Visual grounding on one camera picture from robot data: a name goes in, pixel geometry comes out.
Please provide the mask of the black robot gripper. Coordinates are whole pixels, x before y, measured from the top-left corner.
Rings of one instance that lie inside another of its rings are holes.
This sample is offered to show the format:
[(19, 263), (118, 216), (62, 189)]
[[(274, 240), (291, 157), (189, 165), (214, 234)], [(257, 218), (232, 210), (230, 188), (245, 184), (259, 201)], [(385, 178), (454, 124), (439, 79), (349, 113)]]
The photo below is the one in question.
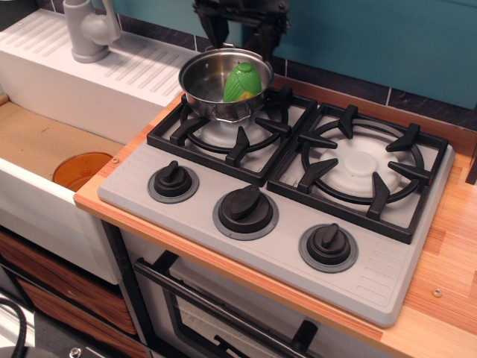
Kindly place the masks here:
[(193, 1), (194, 12), (215, 48), (222, 48), (229, 35), (228, 22), (255, 28), (249, 48), (269, 61), (281, 36), (290, 25), (287, 1)]

